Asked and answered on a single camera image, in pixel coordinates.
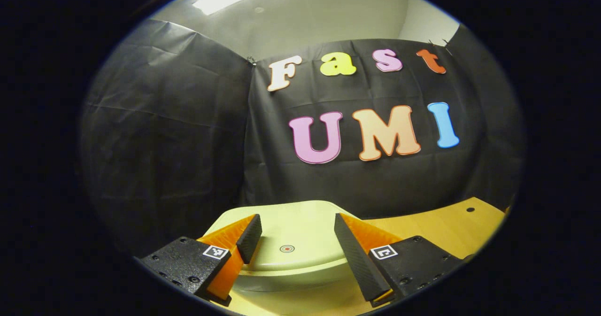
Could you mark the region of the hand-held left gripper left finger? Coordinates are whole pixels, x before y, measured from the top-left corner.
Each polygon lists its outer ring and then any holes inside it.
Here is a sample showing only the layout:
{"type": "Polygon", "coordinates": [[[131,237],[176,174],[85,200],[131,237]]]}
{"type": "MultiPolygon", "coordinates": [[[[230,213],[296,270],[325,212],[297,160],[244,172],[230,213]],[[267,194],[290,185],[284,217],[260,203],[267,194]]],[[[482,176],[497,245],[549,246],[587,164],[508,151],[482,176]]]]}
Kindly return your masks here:
{"type": "Polygon", "coordinates": [[[251,214],[199,239],[178,237],[140,261],[178,288],[227,307],[261,236],[260,215],[251,214]]]}

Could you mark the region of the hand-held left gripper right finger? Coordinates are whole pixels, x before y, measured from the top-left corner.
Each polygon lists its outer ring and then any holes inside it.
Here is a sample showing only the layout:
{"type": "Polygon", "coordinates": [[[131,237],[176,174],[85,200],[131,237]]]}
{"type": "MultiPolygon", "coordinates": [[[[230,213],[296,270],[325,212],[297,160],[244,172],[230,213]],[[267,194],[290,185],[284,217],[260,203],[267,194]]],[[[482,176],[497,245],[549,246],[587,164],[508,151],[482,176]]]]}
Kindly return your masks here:
{"type": "Polygon", "coordinates": [[[402,239],[348,214],[335,215],[334,232],[372,307],[407,299],[465,263],[421,235],[402,239]]]}

